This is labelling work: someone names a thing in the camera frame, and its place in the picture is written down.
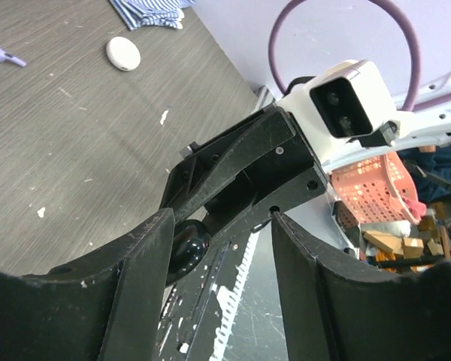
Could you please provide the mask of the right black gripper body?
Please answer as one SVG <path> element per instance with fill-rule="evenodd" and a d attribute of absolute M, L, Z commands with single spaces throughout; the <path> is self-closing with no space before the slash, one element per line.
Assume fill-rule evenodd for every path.
<path fill-rule="evenodd" d="M 274 148 L 242 171 L 236 180 L 220 193 L 220 199 L 227 192 L 244 190 L 245 187 L 252 187 L 261 196 L 266 196 L 279 185 L 309 168 L 317 167 L 322 171 L 297 122 L 291 114 L 287 114 L 292 118 L 292 125 L 296 131 L 293 138 Z"/>

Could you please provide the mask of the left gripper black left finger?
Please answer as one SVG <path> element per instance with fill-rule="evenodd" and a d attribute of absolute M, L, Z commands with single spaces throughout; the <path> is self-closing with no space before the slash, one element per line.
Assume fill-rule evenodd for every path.
<path fill-rule="evenodd" d="M 45 275 L 0 272 L 0 360 L 151 360 L 174 214 Z"/>

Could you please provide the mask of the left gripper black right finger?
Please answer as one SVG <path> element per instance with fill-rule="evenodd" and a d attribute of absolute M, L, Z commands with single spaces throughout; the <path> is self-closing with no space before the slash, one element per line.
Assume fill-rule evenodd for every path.
<path fill-rule="evenodd" d="M 451 259 L 424 272 L 382 271 L 271 219 L 291 360 L 451 360 Z"/>

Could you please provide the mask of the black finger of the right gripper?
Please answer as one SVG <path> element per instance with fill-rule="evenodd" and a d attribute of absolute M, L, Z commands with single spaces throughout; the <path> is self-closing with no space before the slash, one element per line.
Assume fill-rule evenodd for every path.
<path fill-rule="evenodd" d="M 266 223 L 270 209 L 286 212 L 321 196 L 328 178 L 317 167 L 294 176 L 266 196 L 252 187 L 227 192 L 207 206 L 206 227 L 214 241 L 228 241 Z"/>
<path fill-rule="evenodd" d="M 168 176 L 161 208 L 171 208 L 179 223 L 205 208 L 220 206 L 220 193 L 247 167 L 296 134 L 282 108 L 251 114 L 209 142 L 195 148 Z"/>

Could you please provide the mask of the black round earbud case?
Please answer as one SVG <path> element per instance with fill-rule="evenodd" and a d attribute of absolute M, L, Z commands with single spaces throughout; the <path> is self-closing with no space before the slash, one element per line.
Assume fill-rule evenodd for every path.
<path fill-rule="evenodd" d="M 199 220 L 185 220 L 174 229 L 171 257 L 165 285 L 167 287 L 192 272 L 210 247 L 211 236 Z"/>

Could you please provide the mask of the white earbud charging case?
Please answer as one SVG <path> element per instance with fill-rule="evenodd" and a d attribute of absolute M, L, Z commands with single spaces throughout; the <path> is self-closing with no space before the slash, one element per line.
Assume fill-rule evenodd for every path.
<path fill-rule="evenodd" d="M 141 63 L 139 49 L 128 38 L 113 37 L 107 42 L 105 51 L 110 63 L 121 71 L 135 70 Z"/>

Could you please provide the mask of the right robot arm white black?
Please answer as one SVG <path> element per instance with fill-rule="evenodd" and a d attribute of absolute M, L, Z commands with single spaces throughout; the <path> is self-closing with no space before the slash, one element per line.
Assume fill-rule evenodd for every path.
<path fill-rule="evenodd" d="M 309 201 L 319 182 L 303 180 L 301 196 L 286 184 L 316 168 L 328 174 L 354 162 L 451 138 L 451 72 L 399 111 L 377 66 L 346 60 L 301 80 L 301 88 L 249 115 L 208 142 L 191 144 L 168 177 L 161 206 L 174 211 L 171 264 L 196 265 L 225 232 L 258 232 L 268 206 L 287 211 Z"/>

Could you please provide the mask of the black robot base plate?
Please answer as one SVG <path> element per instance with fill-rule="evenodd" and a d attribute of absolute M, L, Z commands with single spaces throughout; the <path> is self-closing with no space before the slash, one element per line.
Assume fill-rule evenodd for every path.
<path fill-rule="evenodd" d="M 253 228 L 261 232 L 268 224 Z M 234 286 L 250 234 L 239 235 L 200 263 L 186 279 L 174 284 L 162 308 L 153 360 L 209 360 L 222 312 L 212 286 Z"/>

